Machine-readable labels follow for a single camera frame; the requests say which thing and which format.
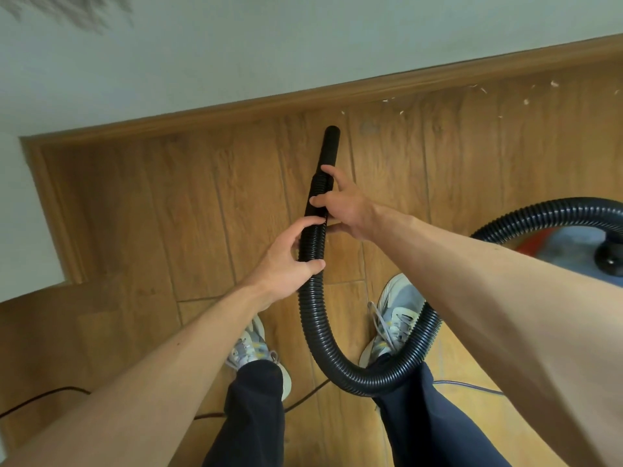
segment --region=wooden skirting board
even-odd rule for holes
[[[67,232],[62,205],[43,158],[54,148],[148,138],[214,128],[312,109],[349,106],[412,93],[517,77],[623,57],[623,34],[513,54],[384,75],[338,85],[238,101],[142,119],[22,138],[68,283],[87,281],[83,259]]]

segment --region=dark pants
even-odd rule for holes
[[[422,364],[405,384],[374,399],[396,467],[510,467],[479,427],[433,388],[432,381],[431,371]],[[283,465],[282,385],[281,370],[270,361],[251,362],[238,371],[227,393],[227,420],[203,467]]]

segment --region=forearm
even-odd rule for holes
[[[570,465],[620,462],[623,290],[378,205],[369,226]]]
[[[11,466],[166,466],[231,347],[270,304],[242,286],[10,457]]]

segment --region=leg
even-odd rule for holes
[[[292,381],[264,341],[259,317],[232,349],[226,364],[238,371],[227,391],[227,420],[203,467],[280,467],[284,463],[284,400]]]
[[[375,337],[360,365],[383,365],[404,345],[424,305],[424,298],[399,274],[387,283],[376,314]],[[375,398],[392,446],[394,464],[443,467],[510,467],[479,427],[432,385],[422,364],[398,389]]]
[[[374,401],[392,446],[396,467],[510,467],[479,427],[432,385],[422,364],[397,390]]]
[[[203,462],[203,467],[275,467],[284,463],[283,376],[271,361],[242,367],[229,386],[227,420]]]

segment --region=left hand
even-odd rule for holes
[[[326,263],[323,259],[297,262],[292,257],[292,248],[297,243],[301,231],[311,225],[324,223],[324,218],[306,216],[295,221],[278,235],[266,254],[243,284],[259,287],[267,293],[269,304],[292,295],[312,275],[321,272]]]

